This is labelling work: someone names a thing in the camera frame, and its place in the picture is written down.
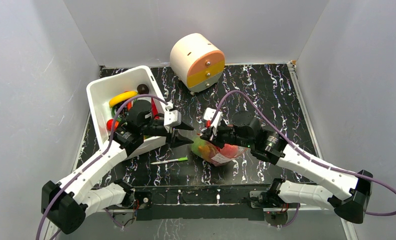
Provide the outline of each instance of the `red object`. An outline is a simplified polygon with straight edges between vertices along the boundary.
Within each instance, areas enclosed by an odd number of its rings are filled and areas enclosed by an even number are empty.
[[[152,114],[155,116],[158,114],[157,106],[155,106],[155,102],[153,99],[151,101],[152,101]]]
[[[111,130],[112,122],[113,122],[113,121],[114,121],[113,119],[109,119],[109,120],[106,122],[106,129],[107,129],[108,131]],[[115,129],[118,128],[118,124],[119,124],[119,122],[118,122],[118,121],[115,121]]]
[[[236,145],[225,144],[219,151],[223,156],[233,159],[238,155],[239,147]]]

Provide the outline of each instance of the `black marbled table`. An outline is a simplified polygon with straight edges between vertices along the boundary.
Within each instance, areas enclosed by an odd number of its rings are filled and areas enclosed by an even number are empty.
[[[128,68],[103,69],[101,77],[116,75]],[[172,101],[185,122],[196,131],[204,127],[203,114],[207,107],[216,104],[231,90],[241,90],[262,110],[269,120],[295,143],[315,154],[314,146],[300,108],[288,66],[286,64],[229,65],[219,82],[209,89],[190,95],[187,88],[169,67],[153,67],[152,73],[166,101]],[[232,95],[223,105],[223,119],[228,120],[236,111],[254,111],[240,95]],[[196,131],[182,132],[189,138]],[[78,167],[98,150],[92,119],[89,119]],[[188,161],[150,165],[151,162],[188,156]],[[189,146],[168,148],[167,146],[126,160],[113,168],[98,183],[105,187],[114,180],[123,179],[133,186],[183,186],[221,184],[269,184],[274,178],[285,178],[292,182],[308,182],[301,175],[273,166],[253,157],[249,151],[227,165],[215,167],[194,156]]]

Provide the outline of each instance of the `label on bag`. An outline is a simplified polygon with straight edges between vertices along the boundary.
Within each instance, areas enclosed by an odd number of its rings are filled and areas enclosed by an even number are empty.
[[[221,153],[217,153],[215,156],[211,158],[215,162],[218,162],[219,164],[221,163],[227,163],[233,160],[233,158],[228,158],[226,156],[223,156]]]

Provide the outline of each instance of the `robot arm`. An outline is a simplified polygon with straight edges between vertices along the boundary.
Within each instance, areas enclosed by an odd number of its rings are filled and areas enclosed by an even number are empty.
[[[318,184],[296,184],[276,179],[267,192],[254,192],[252,196],[252,192],[250,193],[253,207],[280,207],[284,203],[297,202],[333,210],[338,216],[352,223],[363,222],[371,194],[371,182],[326,169],[304,158],[295,150],[298,146],[288,145],[269,126],[262,127],[251,112],[235,113],[232,126],[227,126],[221,119],[220,112],[211,123],[214,113],[214,109],[208,108],[204,114],[206,129],[201,134],[203,140],[219,148],[223,148],[224,144],[250,148],[251,154],[257,159],[295,171]],[[312,160],[336,168],[303,152],[311,156]],[[372,174],[364,170],[359,174],[372,177]]]
[[[47,182],[42,188],[42,213],[65,185],[78,173],[75,181],[58,197],[47,217],[65,234],[75,231],[89,215],[112,205],[130,207],[135,199],[135,191],[122,180],[107,187],[91,190],[102,177],[115,165],[127,159],[144,143],[144,136],[165,137],[165,142],[175,148],[193,143],[179,134],[178,130],[193,130],[182,122],[181,115],[171,103],[166,106],[165,114],[152,115],[151,104],[137,100],[128,115],[122,119],[114,131],[114,141],[104,154],[100,149],[83,165],[58,183]],[[102,155],[87,170],[92,161]]]

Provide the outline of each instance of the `white pen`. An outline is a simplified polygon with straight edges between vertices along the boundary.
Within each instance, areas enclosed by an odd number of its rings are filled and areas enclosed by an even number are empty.
[[[181,158],[176,158],[176,159],[171,159],[171,160],[165,160],[165,161],[155,161],[155,162],[151,162],[151,164],[152,165],[155,165],[155,164],[167,164],[167,163],[181,162],[181,161],[187,161],[187,156],[181,157]]]

